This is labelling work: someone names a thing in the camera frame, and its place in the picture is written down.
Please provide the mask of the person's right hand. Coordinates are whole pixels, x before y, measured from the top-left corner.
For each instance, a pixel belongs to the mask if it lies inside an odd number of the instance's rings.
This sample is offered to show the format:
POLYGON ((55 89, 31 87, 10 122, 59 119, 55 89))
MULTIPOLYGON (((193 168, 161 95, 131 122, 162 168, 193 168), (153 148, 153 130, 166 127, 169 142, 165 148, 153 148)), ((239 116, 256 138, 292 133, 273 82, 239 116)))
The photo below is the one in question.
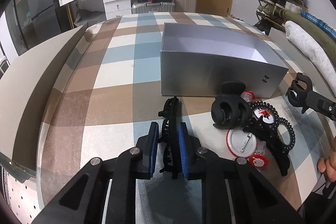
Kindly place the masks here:
POLYGON ((322 157, 318 161, 318 170, 325 175, 331 182, 336 180, 336 151, 335 139, 332 142, 329 157, 322 157))

